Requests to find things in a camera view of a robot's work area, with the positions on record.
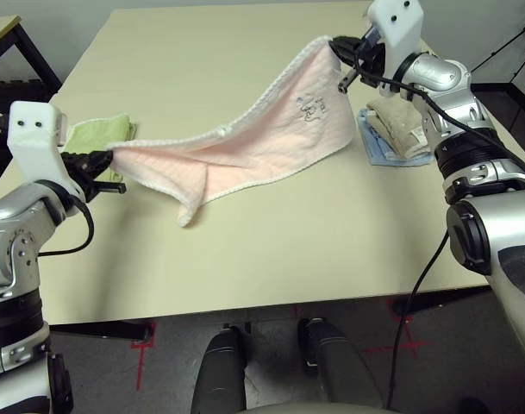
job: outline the towel embroidery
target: towel embroidery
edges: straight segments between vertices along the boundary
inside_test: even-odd
[[[328,111],[323,97],[298,97],[297,103],[306,122],[312,122],[316,119],[322,119],[322,115]]]

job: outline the blue cloth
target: blue cloth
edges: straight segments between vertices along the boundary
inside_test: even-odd
[[[432,161],[431,153],[405,160],[395,153],[391,145],[366,120],[367,108],[359,111],[358,126],[362,134],[369,161],[374,166],[424,166]]]

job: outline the beige cloth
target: beige cloth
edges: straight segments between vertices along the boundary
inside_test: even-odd
[[[396,95],[375,99],[367,108],[367,121],[399,156],[409,160],[430,152],[421,115],[411,103]]]

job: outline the pink towel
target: pink towel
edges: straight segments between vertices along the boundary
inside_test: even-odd
[[[284,179],[345,147],[354,118],[337,91],[330,38],[312,41],[243,116],[184,140],[110,144],[118,173],[175,197],[185,226],[202,204]]]

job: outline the table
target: table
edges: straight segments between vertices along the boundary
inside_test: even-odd
[[[44,82],[47,90],[54,94],[61,87],[61,82],[30,40],[20,21],[19,16],[0,16],[0,56],[15,45]]]
[[[318,35],[361,35],[366,6],[116,10],[52,103],[69,123],[128,112],[137,139],[196,135],[247,110]],[[353,111],[377,95],[353,85]],[[20,183],[11,165],[0,197]],[[127,181],[126,194],[91,202],[96,234],[85,251],[41,258],[45,318],[82,323],[409,292],[445,230],[441,183],[435,164],[371,166],[358,133],[299,174],[205,205],[187,229],[176,224],[176,200]],[[85,237],[74,216],[44,249]],[[484,284],[446,251],[422,290]]]

